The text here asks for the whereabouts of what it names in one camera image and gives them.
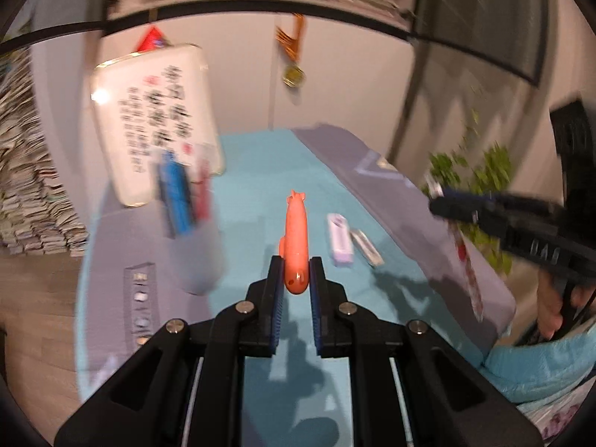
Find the orange ribbon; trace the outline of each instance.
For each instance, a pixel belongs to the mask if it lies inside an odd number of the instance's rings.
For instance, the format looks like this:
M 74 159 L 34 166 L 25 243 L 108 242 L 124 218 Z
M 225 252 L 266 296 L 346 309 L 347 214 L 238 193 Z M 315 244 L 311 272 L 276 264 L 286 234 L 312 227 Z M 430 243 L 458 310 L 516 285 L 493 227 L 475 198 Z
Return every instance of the orange ribbon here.
M 304 15 L 294 13 L 296 18 L 294 24 L 294 35 L 292 38 L 290 35 L 285 33 L 281 28 L 277 27 L 276 38 L 282 49 L 285 50 L 286 55 L 293 64 L 298 64 L 300 59 L 300 47 L 302 46 L 302 35 L 306 26 Z

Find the orange submarine toy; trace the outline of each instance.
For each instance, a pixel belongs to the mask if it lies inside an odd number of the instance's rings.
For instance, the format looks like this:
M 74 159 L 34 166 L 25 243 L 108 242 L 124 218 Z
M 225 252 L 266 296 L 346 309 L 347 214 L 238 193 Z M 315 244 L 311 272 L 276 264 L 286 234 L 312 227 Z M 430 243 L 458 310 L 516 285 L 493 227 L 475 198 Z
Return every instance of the orange submarine toy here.
M 308 227 L 305 194 L 292 190 L 287 198 L 285 235 L 279 240 L 279 254 L 284 259 L 284 283 L 292 294 L 302 294 L 309 282 Z

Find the human hand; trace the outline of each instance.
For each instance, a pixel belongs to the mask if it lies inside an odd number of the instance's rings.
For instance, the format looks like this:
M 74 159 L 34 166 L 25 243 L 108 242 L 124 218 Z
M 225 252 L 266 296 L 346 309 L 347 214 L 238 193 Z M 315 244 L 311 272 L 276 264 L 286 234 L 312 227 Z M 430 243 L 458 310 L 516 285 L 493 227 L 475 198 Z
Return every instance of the human hand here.
M 576 287 L 571 293 L 571 306 L 583 307 L 585 306 L 596 285 L 586 287 Z M 538 329 L 540 334 L 547 340 L 552 338 L 556 331 L 562 326 L 562 297 L 554 288 L 552 276 L 541 270 L 538 273 Z

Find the medal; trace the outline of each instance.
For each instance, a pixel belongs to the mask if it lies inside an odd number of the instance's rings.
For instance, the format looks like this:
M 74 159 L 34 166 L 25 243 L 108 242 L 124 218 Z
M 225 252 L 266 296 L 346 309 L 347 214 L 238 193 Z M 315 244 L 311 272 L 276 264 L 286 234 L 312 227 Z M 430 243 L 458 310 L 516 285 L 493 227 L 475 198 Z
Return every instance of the medal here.
M 277 28 L 276 38 L 282 49 L 284 49 L 285 55 L 290 59 L 291 64 L 284 72 L 283 80 L 284 84 L 292 89 L 299 88 L 305 81 L 305 74 L 298 67 L 300 61 L 300 46 L 302 44 L 302 34 L 305 26 L 304 15 L 294 14 L 296 18 L 296 25 L 294 28 L 294 34 L 296 37 L 292 38 L 285 33 L 281 28 Z

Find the wooden floor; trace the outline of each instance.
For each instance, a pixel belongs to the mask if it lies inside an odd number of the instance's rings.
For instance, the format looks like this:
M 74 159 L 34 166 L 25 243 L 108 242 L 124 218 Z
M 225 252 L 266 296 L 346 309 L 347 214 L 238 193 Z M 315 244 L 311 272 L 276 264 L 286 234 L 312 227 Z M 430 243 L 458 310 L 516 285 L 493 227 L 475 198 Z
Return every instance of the wooden floor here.
M 0 256 L 0 326 L 8 387 L 50 442 L 79 406 L 73 318 L 81 259 Z

